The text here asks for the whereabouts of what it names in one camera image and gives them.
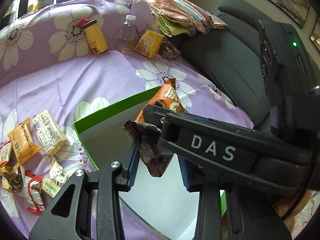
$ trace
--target plastic water bottle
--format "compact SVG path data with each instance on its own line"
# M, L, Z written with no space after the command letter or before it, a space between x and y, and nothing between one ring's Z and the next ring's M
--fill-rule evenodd
M122 54L129 54L132 50L134 33L136 31L136 27L134 26L136 17L127 15L125 19L126 21L124 22L118 37L117 50Z

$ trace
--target wrapped snack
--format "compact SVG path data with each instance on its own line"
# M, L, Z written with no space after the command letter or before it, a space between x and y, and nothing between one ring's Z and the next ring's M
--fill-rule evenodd
M48 157L54 156L67 143L66 135L48 109L37 115L32 123L44 153Z
M180 56L181 52L176 47L174 47L169 41L163 41L160 50L159 55L168 60L177 59Z
M175 79L167 80L147 105L156 105L184 113L175 91ZM173 153L157 146L158 139L161 136L161 130L154 125L145 123L143 109L135 122L128 121L124 124L124 129L130 134L140 150L141 160L147 166L151 176L161 177L168 167Z
M6 191L8 191L8 192L10 192L10 193L13 193L12 185L9 183L9 181L8 181L5 177L2 178L2 187L3 187Z
M22 190L22 177L20 167L11 167L8 165L0 168L2 178L2 186L11 193L20 193Z
M25 164L32 158L41 147L36 145L30 134L30 118L24 120L20 125L14 128L9 134L13 151L17 157L17 167Z
M8 142L0 148L0 168L8 163L12 151L12 144Z
M57 163L57 160L52 158L49 175L42 182L42 190L51 197L55 197L69 178L70 176L64 173L61 165Z
M44 211L44 203L40 196L42 178L36 174L25 172L24 189L28 202L28 211L41 215Z
M147 58L152 58L159 52L163 39L163 35L153 32L152 30L146 30L137 43L134 51Z

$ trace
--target white flower pattern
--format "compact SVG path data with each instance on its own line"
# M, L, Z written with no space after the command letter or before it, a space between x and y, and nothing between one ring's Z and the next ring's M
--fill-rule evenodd
M82 101L76 107L76 121L109 105L109 101L103 97L96 98L91 104L86 101Z
M226 107L228 109L236 109L235 106L233 105L231 99L229 97L227 97L222 91L220 91L215 84L213 84L209 79L205 78L204 76L200 75L198 73L198 79L205 85L207 85L209 87L209 90L212 94L214 94L214 98L216 100L220 100L221 98L223 98Z
M135 2L141 2L143 0L115 0L114 2L117 3L116 9L120 14L130 14L131 13L131 6Z
M72 175L78 169L84 169L86 172L94 171L95 167L85 152L76 131L69 126L63 126L62 129L67 136L68 145L62 147L55 157L61 161L76 161L63 168L63 170L69 175Z
M15 66L19 60L20 49L29 49L33 44L33 34L26 28L35 24L39 19L33 21L20 19L14 21L9 27L0 33L0 60L4 54L3 66L5 70L9 70L11 66Z
M64 61L72 58L75 51L78 57L88 54L88 44L85 39L84 32L78 26L81 19L88 18L92 13L92 9L88 6L75 7L72 10L72 16L68 13L61 13L54 17L54 25L61 32L57 32L49 39L51 46L51 53L58 52L65 44L65 47L59 54L59 61ZM99 28L103 25L104 19L102 14L99 13L90 18L97 20Z
M7 120L4 123L4 127L2 130L2 119L0 116L0 148L9 142L9 138L7 137L7 134L12 131L16 125L17 122L17 110L13 109L11 113L9 114ZM15 203L13 193L7 192L5 189L2 188L2 184L0 186L0 201L2 203L2 206L8 213L10 217L18 217L18 206Z
M182 82L187 77L186 73L183 73L177 68L171 68L168 72L169 67L162 61L157 61L156 67L148 61L144 61L143 65L146 69L136 70L136 75L147 80L145 86L146 90L157 86L162 86L168 79L175 78L176 92L182 106L184 108L186 106L192 107L192 102L188 94L195 95L196 91L185 82Z

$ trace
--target green box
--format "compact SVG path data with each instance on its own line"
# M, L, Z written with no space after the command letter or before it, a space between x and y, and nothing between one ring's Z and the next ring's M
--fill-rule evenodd
M123 125L127 120L135 120L159 89L156 87L133 95L73 123L97 169L117 160L130 147L132 139L123 130ZM119 195L146 224L168 239L177 240L186 234L189 237L190 228L193 230L199 193L186 191L176 155L161 178L151 177L140 160L135 185L130 192L120 192ZM226 196L221 192L221 213L225 211Z

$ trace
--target floral bedsheet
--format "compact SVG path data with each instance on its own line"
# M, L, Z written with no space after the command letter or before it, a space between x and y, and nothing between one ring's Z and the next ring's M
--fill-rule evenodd
M161 57L147 59L138 53L115 51L125 16L132 14L139 33L153 28L144 0L73 0L24 16L0 31L0 147L7 134L26 117L50 108L69 140L57 155L65 171L94 170L72 123L101 108L141 91L176 79L177 94L191 113L252 128L247 114L188 63ZM110 50L92 55L82 18L96 19ZM50 159L40 151L22 170L48 175ZM42 194L45 204L50 197ZM27 211L24 192L12 194L0 186L0 201L17 228L28 237L38 217ZM127 239L162 239L124 208Z

